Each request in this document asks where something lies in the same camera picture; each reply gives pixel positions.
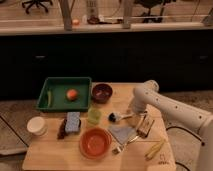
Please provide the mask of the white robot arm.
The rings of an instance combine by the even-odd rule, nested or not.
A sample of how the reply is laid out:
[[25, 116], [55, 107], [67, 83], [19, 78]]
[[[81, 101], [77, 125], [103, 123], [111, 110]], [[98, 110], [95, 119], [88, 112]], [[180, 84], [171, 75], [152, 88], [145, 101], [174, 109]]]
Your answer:
[[135, 113], [142, 113], [147, 105], [151, 105], [197, 133], [203, 145], [199, 150], [196, 171], [213, 171], [213, 113], [161, 95], [155, 80], [138, 83], [132, 92]]

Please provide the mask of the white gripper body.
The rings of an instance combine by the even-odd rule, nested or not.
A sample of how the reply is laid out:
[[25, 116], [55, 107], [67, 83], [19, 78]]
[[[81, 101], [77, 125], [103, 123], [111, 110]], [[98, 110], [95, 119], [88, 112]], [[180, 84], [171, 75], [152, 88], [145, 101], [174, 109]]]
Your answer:
[[146, 104], [135, 97], [130, 101], [129, 107], [134, 114], [142, 115], [146, 112]]

